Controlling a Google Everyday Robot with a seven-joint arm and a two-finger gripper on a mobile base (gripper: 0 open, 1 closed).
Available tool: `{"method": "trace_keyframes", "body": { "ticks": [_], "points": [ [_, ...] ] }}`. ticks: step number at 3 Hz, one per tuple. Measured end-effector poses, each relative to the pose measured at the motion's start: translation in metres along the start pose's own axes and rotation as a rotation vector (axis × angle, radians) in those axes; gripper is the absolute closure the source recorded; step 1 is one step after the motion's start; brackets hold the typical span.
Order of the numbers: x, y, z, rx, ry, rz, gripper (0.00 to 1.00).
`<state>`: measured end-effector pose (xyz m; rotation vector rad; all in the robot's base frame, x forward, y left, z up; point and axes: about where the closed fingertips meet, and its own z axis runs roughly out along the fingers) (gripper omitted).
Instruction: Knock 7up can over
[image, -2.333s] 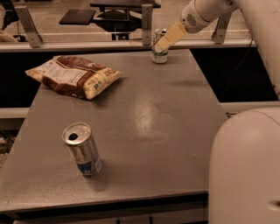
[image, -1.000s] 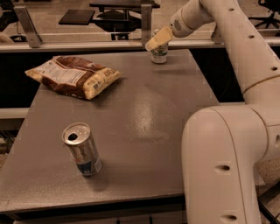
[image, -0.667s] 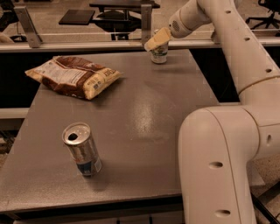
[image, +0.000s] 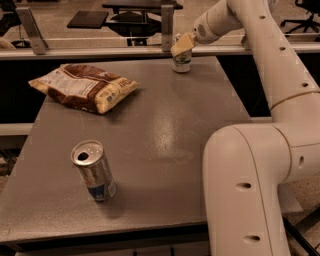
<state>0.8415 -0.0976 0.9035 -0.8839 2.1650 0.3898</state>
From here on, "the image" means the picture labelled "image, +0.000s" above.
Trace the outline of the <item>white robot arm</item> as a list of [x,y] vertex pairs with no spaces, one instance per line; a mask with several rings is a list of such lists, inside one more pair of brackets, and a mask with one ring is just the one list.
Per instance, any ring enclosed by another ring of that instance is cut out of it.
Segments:
[[218,0],[194,23],[210,44],[244,29],[272,120],[216,131],[203,153],[211,256],[290,256],[278,187],[320,171],[320,90],[271,15],[273,0]]

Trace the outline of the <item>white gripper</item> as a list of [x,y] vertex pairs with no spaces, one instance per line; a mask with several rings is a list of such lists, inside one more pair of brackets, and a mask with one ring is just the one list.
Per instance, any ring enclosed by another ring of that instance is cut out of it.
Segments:
[[171,47],[173,57],[194,48],[195,42],[211,44],[225,34],[240,29],[241,23],[227,5],[227,0],[219,0],[210,9],[197,18],[193,25],[194,33],[184,33]]

